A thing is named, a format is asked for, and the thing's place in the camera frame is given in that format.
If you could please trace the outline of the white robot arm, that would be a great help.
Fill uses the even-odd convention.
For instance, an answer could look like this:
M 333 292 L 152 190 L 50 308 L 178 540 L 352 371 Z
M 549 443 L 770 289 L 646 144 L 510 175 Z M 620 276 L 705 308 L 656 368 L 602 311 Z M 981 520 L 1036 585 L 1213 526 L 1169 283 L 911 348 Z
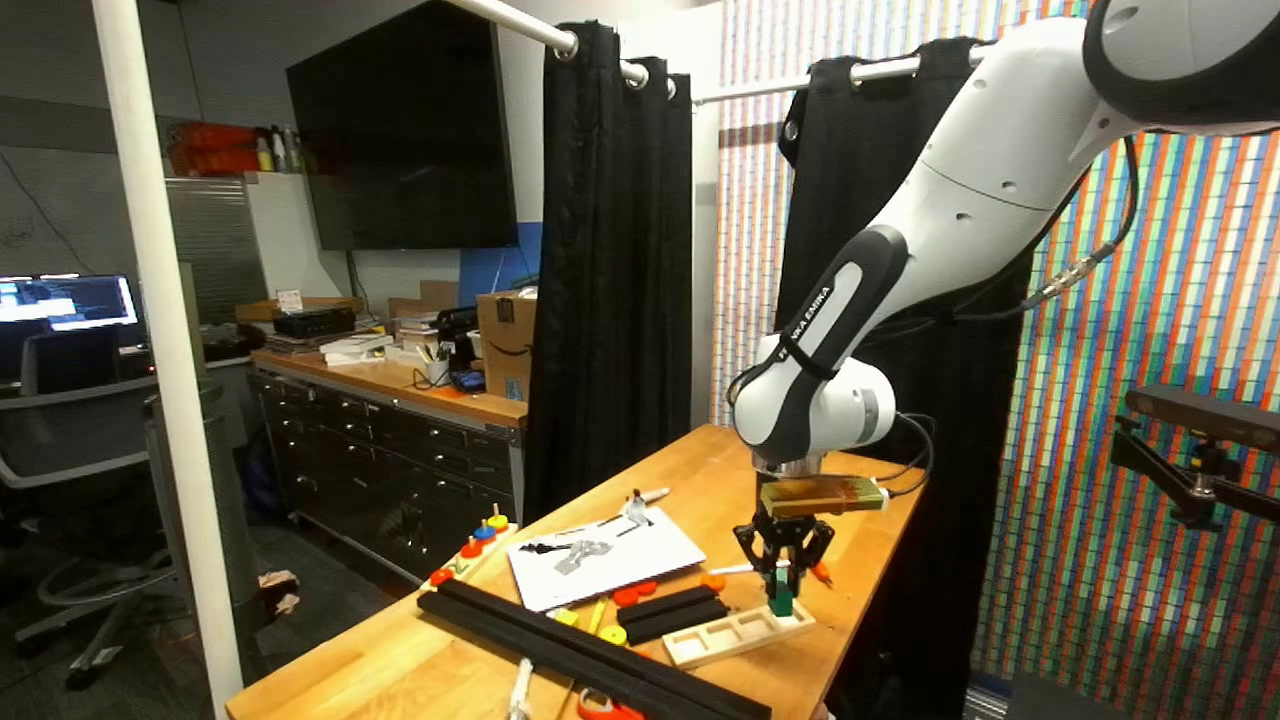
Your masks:
M 885 442 L 895 394 L 855 345 L 1009 267 L 1113 142 L 1274 124 L 1280 0 L 1097 0 L 1002 34 L 890 200 L 728 388 L 756 484 L 812 484 L 827 452 Z

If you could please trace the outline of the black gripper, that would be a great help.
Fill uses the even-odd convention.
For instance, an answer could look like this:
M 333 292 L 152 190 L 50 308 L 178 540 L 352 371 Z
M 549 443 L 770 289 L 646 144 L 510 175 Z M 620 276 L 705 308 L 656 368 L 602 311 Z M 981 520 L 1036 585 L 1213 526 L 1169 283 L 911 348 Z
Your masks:
M 742 562 L 761 572 L 769 604 L 776 604 L 776 597 L 781 597 L 776 562 L 781 555 L 792 562 L 792 594 L 799 597 L 807 570 L 814 570 L 822 562 L 834 529 L 814 516 L 770 520 L 770 516 L 756 512 L 746 526 L 734 526 L 732 537 L 734 537 Z

